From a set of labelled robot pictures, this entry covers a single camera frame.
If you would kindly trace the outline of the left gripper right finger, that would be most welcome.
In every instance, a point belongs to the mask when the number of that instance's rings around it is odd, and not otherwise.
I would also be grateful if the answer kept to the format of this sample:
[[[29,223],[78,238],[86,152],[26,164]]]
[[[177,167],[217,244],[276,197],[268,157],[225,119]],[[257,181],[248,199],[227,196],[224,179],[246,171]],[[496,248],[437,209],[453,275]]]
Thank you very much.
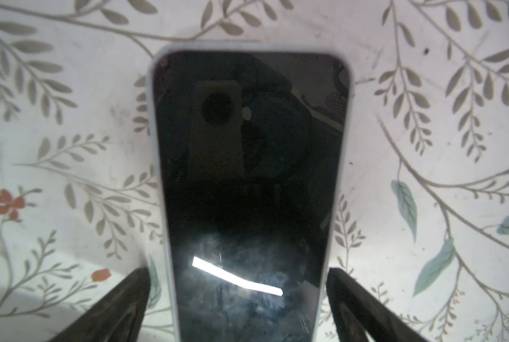
[[[342,269],[329,269],[326,293],[340,341],[425,340]]]

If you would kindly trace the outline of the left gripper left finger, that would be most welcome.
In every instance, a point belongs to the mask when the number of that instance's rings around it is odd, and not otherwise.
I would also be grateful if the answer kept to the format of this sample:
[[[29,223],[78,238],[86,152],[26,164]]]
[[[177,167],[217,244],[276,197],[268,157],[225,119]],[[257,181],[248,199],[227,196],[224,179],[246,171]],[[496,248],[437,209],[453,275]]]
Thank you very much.
[[[136,342],[150,294],[150,274],[138,268],[52,341]]]

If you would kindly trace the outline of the phone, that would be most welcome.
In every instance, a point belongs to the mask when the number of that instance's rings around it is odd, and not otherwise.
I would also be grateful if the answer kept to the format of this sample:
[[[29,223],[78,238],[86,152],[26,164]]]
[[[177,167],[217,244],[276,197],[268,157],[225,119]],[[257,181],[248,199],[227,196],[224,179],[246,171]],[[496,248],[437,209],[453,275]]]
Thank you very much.
[[[179,341],[312,341],[350,73],[334,53],[176,44],[150,70]]]

